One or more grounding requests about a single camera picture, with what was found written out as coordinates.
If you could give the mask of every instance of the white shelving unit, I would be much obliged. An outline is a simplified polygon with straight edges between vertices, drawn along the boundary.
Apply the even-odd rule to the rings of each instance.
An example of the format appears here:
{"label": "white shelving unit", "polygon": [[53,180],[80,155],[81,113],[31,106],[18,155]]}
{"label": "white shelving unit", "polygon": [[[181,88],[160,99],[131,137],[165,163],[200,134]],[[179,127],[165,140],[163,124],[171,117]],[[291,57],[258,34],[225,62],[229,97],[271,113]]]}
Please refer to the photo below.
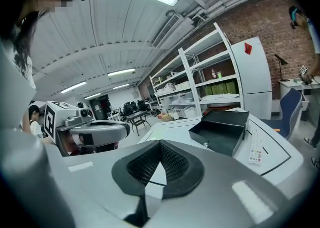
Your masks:
{"label": "white shelving unit", "polygon": [[[157,98],[159,106],[164,106],[159,101],[159,97],[169,96],[171,94],[183,93],[184,91],[191,90],[194,98],[194,103],[185,103],[185,104],[177,104],[177,105],[169,105],[169,106],[174,107],[174,106],[183,106],[183,105],[194,105],[196,108],[196,113],[198,115],[202,115],[201,105],[239,103],[241,108],[243,108],[244,98],[243,98],[242,85],[241,85],[237,63],[235,62],[235,58],[233,56],[233,52],[232,52],[229,41],[226,39],[225,35],[223,34],[219,26],[216,23],[214,23],[214,25],[216,29],[213,32],[209,33],[208,35],[206,35],[205,37],[203,37],[202,39],[194,43],[192,46],[190,46],[186,50],[183,50],[183,48],[180,48],[178,51],[179,55],[177,57],[175,57],[167,65],[161,68],[156,74],[154,74],[153,76],[150,76],[150,80],[153,85],[155,96]],[[225,44],[226,46],[225,51],[222,51],[212,57],[205,59],[204,61],[199,62],[198,60],[199,54],[221,43]],[[190,59],[194,60],[194,63],[191,66],[190,66]],[[202,69],[228,59],[232,61],[235,74],[225,76],[222,78],[217,78],[214,80],[205,81],[202,73]],[[168,76],[170,75],[171,71],[174,71],[175,69],[181,67],[182,65],[184,66],[183,71],[178,72],[174,76],[166,79],[165,81],[162,81],[161,83],[159,82],[154,83],[154,80],[157,79],[158,77]],[[195,81],[193,78],[193,73],[196,71],[199,73],[199,76],[201,79],[201,83],[198,83],[198,84],[195,84]],[[186,81],[187,80],[189,81],[190,87],[174,90],[172,92],[157,94],[157,89],[161,88],[160,86],[164,87],[168,82],[174,82],[175,80],[180,79],[182,77],[185,77]],[[231,79],[236,79],[238,83],[237,87],[239,89],[239,94],[210,95],[209,97],[199,100],[198,92],[197,92],[198,87],[211,85],[211,84],[213,85],[215,83],[220,83],[220,82],[231,80]]]}

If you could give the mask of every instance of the blue office chair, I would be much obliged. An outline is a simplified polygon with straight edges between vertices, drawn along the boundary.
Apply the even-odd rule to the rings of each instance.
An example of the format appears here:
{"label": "blue office chair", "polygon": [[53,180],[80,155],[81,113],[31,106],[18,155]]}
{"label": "blue office chair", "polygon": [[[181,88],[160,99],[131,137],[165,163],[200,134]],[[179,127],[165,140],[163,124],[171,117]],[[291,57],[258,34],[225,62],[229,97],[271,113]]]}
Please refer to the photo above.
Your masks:
{"label": "blue office chair", "polygon": [[288,139],[296,125],[302,103],[302,94],[295,89],[291,89],[281,100],[282,110],[281,120],[265,120],[264,123],[273,129],[280,129],[279,134]]}

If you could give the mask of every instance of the remote control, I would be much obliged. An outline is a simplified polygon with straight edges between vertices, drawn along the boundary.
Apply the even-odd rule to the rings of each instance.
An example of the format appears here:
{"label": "remote control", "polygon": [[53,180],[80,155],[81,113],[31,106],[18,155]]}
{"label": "remote control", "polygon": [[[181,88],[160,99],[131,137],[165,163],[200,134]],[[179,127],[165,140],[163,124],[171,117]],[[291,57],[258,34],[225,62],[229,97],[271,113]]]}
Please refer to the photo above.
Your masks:
{"label": "remote control", "polygon": [[250,164],[260,164],[262,162],[262,133],[255,129],[252,132],[251,147],[248,162]]}

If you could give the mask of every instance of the floor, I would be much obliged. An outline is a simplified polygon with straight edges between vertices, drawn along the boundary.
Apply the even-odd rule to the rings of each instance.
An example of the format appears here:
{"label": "floor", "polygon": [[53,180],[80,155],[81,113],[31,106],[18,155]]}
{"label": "floor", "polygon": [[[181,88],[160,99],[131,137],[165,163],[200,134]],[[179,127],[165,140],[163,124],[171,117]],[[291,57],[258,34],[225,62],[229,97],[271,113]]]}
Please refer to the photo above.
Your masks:
{"label": "floor", "polygon": [[[147,116],[147,121],[150,125],[162,122],[157,117]],[[119,143],[119,148],[127,147],[136,144],[149,130],[150,126],[146,123],[145,126],[138,126],[139,136],[134,127],[134,132],[132,131],[132,126],[130,125],[131,132],[130,135],[121,140]],[[312,184],[313,178],[317,174],[317,170],[311,166],[310,157],[319,156],[320,148],[314,150],[311,146],[304,143],[304,137],[312,138],[315,132],[315,127],[310,122],[301,121],[298,129],[293,132],[289,139],[289,142],[303,155],[304,162],[303,165],[290,177],[285,179],[278,185],[278,188],[290,199],[296,194],[307,190]]]}

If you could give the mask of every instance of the gray table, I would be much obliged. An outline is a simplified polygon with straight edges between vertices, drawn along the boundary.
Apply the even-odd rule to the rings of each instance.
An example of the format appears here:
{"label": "gray table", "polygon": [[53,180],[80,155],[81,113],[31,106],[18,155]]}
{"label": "gray table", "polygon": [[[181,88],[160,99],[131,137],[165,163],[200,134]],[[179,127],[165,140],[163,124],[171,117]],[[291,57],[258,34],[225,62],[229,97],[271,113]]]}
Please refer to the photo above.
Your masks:
{"label": "gray table", "polygon": [[134,113],[134,114],[130,114],[126,117],[126,119],[128,121],[131,122],[132,124],[132,131],[134,131],[134,125],[135,125],[135,128],[136,128],[136,132],[138,133],[138,136],[139,136],[139,131],[138,131],[138,126],[143,124],[145,126],[145,122],[148,123],[148,125],[151,127],[151,125],[149,124],[149,122],[147,122],[147,118],[146,118],[146,115],[147,115],[147,111],[139,111],[137,113]]}

